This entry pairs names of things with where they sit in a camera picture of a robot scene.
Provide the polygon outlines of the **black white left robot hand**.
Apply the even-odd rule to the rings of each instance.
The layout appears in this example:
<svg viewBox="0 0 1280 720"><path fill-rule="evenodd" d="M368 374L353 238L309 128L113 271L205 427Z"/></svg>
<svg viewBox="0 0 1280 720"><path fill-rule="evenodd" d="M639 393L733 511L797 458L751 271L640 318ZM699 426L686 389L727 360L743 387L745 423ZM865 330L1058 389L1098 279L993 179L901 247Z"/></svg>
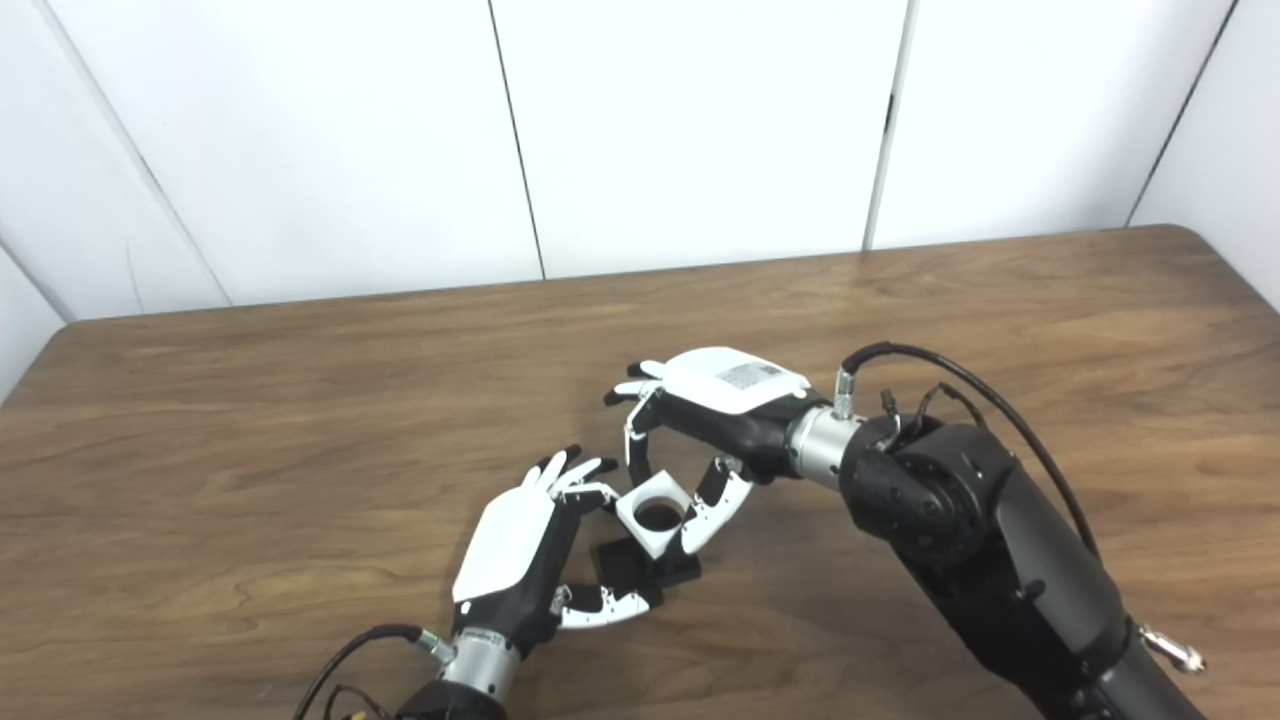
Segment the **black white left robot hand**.
<svg viewBox="0 0 1280 720"><path fill-rule="evenodd" d="M620 500L598 479L618 462L582 460L581 452L571 445L541 459L483 510L451 592L452 634L492 632L527 659L561 628L622 623L664 603L664 591L654 585L616 588L564 579L582 518L613 512Z"/></svg>

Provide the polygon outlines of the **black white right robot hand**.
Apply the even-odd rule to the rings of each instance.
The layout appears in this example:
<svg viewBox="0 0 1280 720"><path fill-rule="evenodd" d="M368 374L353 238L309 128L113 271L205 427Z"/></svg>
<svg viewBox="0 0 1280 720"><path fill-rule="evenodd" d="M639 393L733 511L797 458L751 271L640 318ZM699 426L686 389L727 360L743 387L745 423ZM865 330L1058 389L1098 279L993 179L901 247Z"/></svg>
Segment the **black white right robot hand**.
<svg viewBox="0 0 1280 720"><path fill-rule="evenodd" d="M704 347L668 361L644 360L609 389L607 407L630 402L623 421L623 464L632 483L626 501L650 489L673 489L681 524L668 539L650 541L625 510L621 520L652 559L677 550L694 556L740 510L755 486L797 479L787 437L812 409L824 404L801 374L731 347ZM649 436L660 428L717 450L695 493L687 496L667 471L653 471Z"/></svg>

